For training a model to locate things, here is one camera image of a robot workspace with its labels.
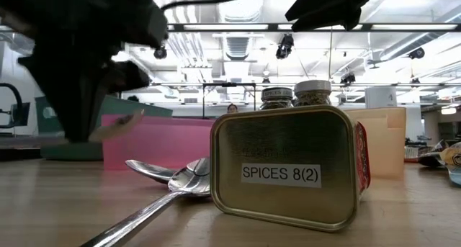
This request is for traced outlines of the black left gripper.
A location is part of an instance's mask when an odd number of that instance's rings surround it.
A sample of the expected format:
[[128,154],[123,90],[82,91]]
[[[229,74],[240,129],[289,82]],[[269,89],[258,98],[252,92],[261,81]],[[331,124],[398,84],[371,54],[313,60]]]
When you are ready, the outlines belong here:
[[[161,47],[168,37],[164,10],[153,0],[1,0],[1,15],[13,30],[35,41],[40,58],[57,45],[70,54],[109,58],[125,42]],[[19,59],[55,110],[65,137],[89,140],[108,91],[108,70],[70,61]],[[150,84],[132,61],[109,67],[109,93]]]

